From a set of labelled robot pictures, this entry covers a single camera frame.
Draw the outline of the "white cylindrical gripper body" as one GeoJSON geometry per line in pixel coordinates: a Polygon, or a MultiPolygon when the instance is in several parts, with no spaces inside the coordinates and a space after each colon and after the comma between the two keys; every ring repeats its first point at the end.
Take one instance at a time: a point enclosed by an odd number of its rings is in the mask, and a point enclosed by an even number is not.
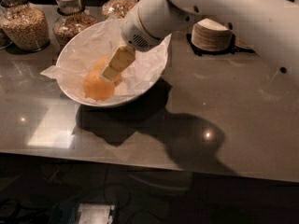
{"type": "Polygon", "coordinates": [[[139,6],[134,6],[125,16],[121,27],[121,37],[131,48],[147,52],[162,43],[144,27],[139,14],[139,6]]]}

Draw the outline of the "yellow segmented gripper finger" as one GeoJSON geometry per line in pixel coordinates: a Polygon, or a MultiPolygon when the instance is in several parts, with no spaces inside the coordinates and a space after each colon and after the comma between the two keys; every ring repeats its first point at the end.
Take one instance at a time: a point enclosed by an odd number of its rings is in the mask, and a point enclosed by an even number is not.
{"type": "Polygon", "coordinates": [[[99,77],[105,82],[112,81],[135,61],[135,50],[127,45],[119,45],[106,61],[99,77]]]}

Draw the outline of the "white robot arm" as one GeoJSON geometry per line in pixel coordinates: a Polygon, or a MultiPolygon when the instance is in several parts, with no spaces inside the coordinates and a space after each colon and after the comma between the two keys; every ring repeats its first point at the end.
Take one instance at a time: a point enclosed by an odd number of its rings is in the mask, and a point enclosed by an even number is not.
{"type": "Polygon", "coordinates": [[[299,6],[288,0],[141,0],[126,15],[124,44],[107,61],[100,77],[112,80],[165,37],[203,18],[223,24],[285,78],[299,83],[299,6]]]}

